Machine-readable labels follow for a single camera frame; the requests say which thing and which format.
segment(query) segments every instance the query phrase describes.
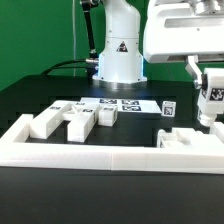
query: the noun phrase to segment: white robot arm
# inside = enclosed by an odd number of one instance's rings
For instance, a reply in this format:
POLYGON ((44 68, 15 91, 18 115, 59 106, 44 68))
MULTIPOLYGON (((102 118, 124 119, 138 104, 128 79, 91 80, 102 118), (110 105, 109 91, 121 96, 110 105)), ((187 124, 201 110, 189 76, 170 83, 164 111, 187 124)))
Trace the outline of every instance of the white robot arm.
POLYGON ((144 33, 148 62, 186 62, 200 89, 202 125, 210 127, 224 112, 224 69, 205 69, 197 62, 224 61, 223 0, 151 0, 144 33))
POLYGON ((110 88, 145 86, 139 53, 140 14, 126 0, 101 0, 106 11, 105 49, 99 56, 95 84, 110 88))

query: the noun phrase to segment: green backdrop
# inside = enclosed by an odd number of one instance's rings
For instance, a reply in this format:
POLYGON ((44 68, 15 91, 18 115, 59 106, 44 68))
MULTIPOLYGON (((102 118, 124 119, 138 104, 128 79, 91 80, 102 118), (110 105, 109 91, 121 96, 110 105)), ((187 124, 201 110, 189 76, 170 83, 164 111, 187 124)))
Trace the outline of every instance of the green backdrop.
MULTIPOLYGON (((148 0, 128 0, 141 13, 140 51, 147 18, 148 0)), ((74 52, 72 0, 1 0, 0 1, 0 90, 18 79, 39 74, 49 66, 74 58, 88 56, 84 16, 75 1, 76 48, 74 52)), ((105 12, 103 6, 91 11, 98 52, 104 48, 105 12)), ((148 64, 149 79, 190 81, 183 63, 148 64)), ((52 75, 73 75, 63 70, 52 75)), ((76 75, 85 75, 78 70, 76 75)))

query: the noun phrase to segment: black tabletop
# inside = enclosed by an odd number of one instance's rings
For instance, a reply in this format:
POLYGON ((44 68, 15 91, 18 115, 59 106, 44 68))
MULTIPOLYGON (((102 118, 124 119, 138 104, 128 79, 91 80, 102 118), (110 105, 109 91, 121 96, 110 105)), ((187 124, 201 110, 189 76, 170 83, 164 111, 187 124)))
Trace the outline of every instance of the black tabletop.
MULTIPOLYGON (((94 87, 85 78, 27 76, 0 92, 0 135, 21 114, 37 115, 55 100, 143 99, 159 106, 175 101, 175 118, 119 113, 114 127, 96 125, 84 143, 155 146, 161 128, 206 131, 196 119, 197 94, 182 82, 153 81, 145 89, 124 91, 94 87)), ((65 126, 47 142, 68 144, 65 126)), ((0 168, 2 224, 223 223, 223 198, 222 175, 0 168)))

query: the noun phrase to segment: white cable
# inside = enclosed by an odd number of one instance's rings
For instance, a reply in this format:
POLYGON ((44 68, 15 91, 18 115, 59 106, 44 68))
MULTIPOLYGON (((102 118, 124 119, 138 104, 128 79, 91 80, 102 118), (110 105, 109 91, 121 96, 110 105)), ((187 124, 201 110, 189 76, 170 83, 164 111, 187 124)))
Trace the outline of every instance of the white cable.
POLYGON ((73 41, 74 41, 74 45, 73 45, 73 49, 74 49, 74 59, 76 59, 76 26, 75 26, 75 9, 76 9, 76 5, 75 5, 75 0, 73 0, 72 3, 72 24, 73 24, 73 41))

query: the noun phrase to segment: paper sheet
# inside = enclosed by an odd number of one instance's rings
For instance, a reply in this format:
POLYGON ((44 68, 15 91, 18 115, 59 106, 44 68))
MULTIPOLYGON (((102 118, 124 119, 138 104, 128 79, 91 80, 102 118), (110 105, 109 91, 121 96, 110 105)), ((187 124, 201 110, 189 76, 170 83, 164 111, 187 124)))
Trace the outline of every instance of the paper sheet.
POLYGON ((108 99, 82 97, 83 103, 96 103, 100 105, 117 105, 119 112, 134 113, 161 113, 161 110, 153 100, 129 100, 129 99, 108 99))

